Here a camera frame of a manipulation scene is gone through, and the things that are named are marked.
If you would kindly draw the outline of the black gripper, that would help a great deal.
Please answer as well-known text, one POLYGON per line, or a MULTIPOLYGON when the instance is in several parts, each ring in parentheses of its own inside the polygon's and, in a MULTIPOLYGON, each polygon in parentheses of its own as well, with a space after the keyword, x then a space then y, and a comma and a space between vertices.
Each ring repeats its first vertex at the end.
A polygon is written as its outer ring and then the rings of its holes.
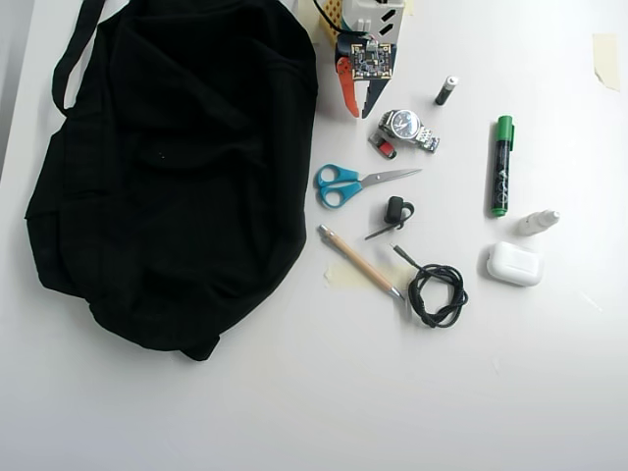
MULTIPOLYGON (((351 63, 348 57, 351 54, 351 46, 353 44, 364 45, 365 43, 365 35, 349 34, 347 32, 339 33, 336 40, 336 57, 339 58, 336 63, 336 70, 340 80, 340 88, 345 107, 354 118, 359 117, 359 109, 355 98, 351 63)), ((363 119, 369 116, 389 81, 389 78, 371 79, 369 81, 361 114, 363 119)))

